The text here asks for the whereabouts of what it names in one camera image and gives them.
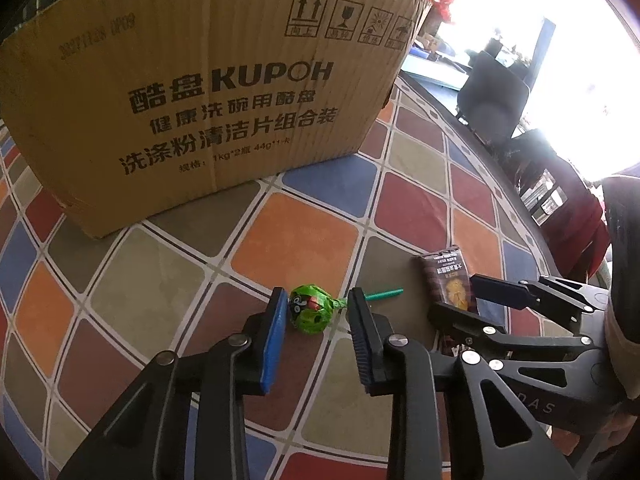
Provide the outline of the brown Costa biscuit packet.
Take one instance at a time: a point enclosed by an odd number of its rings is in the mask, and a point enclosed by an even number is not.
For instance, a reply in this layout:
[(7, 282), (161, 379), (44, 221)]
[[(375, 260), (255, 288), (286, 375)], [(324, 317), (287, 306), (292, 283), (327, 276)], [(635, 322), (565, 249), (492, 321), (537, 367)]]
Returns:
[(436, 304), (448, 304), (462, 311), (477, 312), (462, 251), (457, 245), (452, 245), (439, 252), (420, 255), (418, 263), (426, 281), (427, 318), (439, 336), (437, 348), (445, 356), (455, 356), (458, 344), (437, 323)]

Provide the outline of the green lollipop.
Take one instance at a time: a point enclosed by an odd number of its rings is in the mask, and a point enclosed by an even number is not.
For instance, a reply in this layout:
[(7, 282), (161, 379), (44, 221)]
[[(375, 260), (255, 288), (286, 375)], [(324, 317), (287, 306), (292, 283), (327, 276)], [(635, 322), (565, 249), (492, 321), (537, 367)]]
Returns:
[(334, 314), (347, 308), (348, 297), (338, 298), (316, 284), (295, 287), (288, 296), (288, 318), (299, 332), (306, 335), (323, 333)]

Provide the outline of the wooden chair with red cloth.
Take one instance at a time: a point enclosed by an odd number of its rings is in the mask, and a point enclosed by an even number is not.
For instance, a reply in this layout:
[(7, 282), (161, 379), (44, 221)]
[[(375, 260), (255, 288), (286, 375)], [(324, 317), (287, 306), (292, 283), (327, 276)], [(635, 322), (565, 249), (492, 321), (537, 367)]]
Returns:
[(565, 200), (542, 222), (542, 236), (562, 277), (588, 282), (611, 243), (600, 200), (537, 130), (506, 142), (498, 161), (520, 194), (532, 188), (545, 172), (553, 178)]

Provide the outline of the colourful checkered table mat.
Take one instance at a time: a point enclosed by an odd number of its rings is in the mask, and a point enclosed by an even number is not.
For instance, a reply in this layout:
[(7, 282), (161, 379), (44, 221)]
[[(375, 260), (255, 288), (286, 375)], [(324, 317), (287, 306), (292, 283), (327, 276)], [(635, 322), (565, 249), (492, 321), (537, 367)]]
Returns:
[(526, 209), (439, 102), (398, 81), (361, 150), (158, 214), (100, 240), (68, 220), (1, 135), (1, 431), (55, 478), (165, 349), (207, 350), (270, 290), (393, 290), (376, 308), (434, 344), (416, 256), (457, 245), (473, 273), (555, 269)]

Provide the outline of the dark grey chair right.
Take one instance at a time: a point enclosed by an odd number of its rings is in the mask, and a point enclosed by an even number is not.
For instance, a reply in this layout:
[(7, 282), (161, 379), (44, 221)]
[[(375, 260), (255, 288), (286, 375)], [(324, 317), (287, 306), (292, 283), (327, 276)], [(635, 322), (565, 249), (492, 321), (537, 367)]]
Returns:
[(528, 97), (525, 82), (482, 51), (458, 93), (457, 118), (485, 145), (503, 144), (513, 136)]

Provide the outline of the brown cardboard box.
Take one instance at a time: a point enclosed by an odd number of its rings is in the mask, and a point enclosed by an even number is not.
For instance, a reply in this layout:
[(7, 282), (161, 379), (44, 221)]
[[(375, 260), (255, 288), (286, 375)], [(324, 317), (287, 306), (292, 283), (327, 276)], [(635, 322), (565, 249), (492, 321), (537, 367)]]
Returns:
[(88, 235), (355, 153), (426, 0), (60, 0), (2, 42), (1, 116)]

